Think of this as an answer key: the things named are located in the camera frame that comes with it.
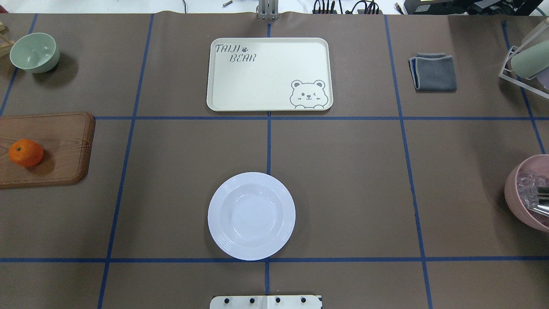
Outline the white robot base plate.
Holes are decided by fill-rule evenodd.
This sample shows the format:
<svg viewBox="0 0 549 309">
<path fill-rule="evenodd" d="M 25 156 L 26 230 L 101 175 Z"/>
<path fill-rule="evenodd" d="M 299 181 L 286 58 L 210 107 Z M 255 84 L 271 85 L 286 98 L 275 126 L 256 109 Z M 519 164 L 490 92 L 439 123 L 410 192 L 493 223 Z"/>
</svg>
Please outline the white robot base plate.
<svg viewBox="0 0 549 309">
<path fill-rule="evenodd" d="M 322 309 L 317 295 L 242 295 L 213 297 L 210 309 Z"/>
</svg>

